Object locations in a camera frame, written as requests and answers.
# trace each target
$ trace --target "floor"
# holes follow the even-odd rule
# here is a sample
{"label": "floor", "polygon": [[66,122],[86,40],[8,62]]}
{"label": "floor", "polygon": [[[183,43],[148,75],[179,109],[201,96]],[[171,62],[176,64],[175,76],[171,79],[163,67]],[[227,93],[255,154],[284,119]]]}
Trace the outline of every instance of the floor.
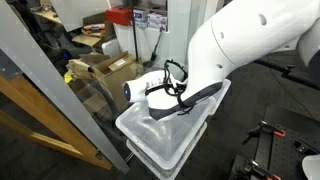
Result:
{"label": "floor", "polygon": [[[294,64],[294,74],[307,77],[296,52],[275,53],[268,60],[282,65]],[[283,86],[299,99],[312,116],[320,120],[320,92],[282,79],[274,72]],[[286,93],[268,68],[251,63],[230,77],[232,86],[213,117],[208,117],[208,128],[180,170],[176,179],[225,180],[229,176],[236,154],[253,158],[257,140],[241,145],[245,132],[263,118],[270,104],[285,107],[308,116],[307,111]],[[31,129],[54,136],[0,95],[0,109]],[[123,141],[114,140],[120,149]],[[91,164],[32,143],[30,140],[0,126],[0,179],[157,179],[149,169],[133,157],[131,170],[124,175],[115,168],[106,171]]]}

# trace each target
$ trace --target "clear plastic bin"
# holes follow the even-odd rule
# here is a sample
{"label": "clear plastic bin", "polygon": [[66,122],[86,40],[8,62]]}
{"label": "clear plastic bin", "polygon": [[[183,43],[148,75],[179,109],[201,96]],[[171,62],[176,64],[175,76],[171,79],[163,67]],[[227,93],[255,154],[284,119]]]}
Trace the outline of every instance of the clear plastic bin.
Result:
{"label": "clear plastic bin", "polygon": [[118,117],[116,125],[129,138],[128,147],[159,178],[174,179],[205,130],[207,116],[217,109],[216,102],[221,102],[229,86],[230,81],[225,80],[214,97],[200,102],[190,114],[167,121],[152,119],[146,102],[136,103]]}

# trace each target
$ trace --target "black metal frame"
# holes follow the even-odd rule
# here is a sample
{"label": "black metal frame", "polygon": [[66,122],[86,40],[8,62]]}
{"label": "black metal frame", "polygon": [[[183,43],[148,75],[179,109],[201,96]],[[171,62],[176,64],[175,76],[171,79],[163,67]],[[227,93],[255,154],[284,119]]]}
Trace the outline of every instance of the black metal frame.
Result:
{"label": "black metal frame", "polygon": [[287,66],[284,67],[284,66],[280,66],[278,64],[275,64],[275,63],[272,63],[272,62],[269,62],[269,61],[265,61],[265,60],[261,60],[261,59],[256,60],[254,62],[257,63],[257,64],[260,64],[262,66],[265,66],[265,67],[274,69],[276,71],[282,72],[281,77],[283,77],[285,79],[288,79],[290,81],[293,81],[293,82],[296,82],[296,83],[299,83],[299,84],[308,86],[308,87],[310,87],[312,89],[316,89],[316,90],[320,91],[320,89],[316,86],[316,84],[314,82],[309,81],[309,80],[304,79],[304,78],[301,78],[299,76],[292,75],[291,74],[291,69],[295,68],[294,66],[287,65]]}

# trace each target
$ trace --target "wooden frame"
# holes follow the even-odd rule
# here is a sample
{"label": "wooden frame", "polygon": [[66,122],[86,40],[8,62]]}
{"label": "wooden frame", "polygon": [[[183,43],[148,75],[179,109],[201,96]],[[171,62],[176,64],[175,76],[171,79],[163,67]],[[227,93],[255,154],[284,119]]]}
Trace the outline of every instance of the wooden frame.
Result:
{"label": "wooden frame", "polygon": [[67,143],[35,133],[0,111],[0,122],[46,147],[110,170],[112,164],[96,157],[95,148],[41,93],[23,76],[8,81],[0,75],[0,92],[28,112]]}

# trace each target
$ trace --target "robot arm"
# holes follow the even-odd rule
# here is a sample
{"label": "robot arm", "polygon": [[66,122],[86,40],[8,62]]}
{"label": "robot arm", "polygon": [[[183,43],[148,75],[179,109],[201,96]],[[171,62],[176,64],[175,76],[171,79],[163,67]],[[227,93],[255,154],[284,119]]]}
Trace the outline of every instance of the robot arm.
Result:
{"label": "robot arm", "polygon": [[[130,96],[126,97],[131,102],[147,100],[155,120],[191,108],[219,91],[223,80],[236,68],[299,38],[318,19],[319,7],[319,0],[234,0],[193,36],[188,49],[189,78],[183,93],[170,95],[159,88],[166,72],[159,70],[127,82],[125,92]],[[153,91],[145,94],[146,89]]]}

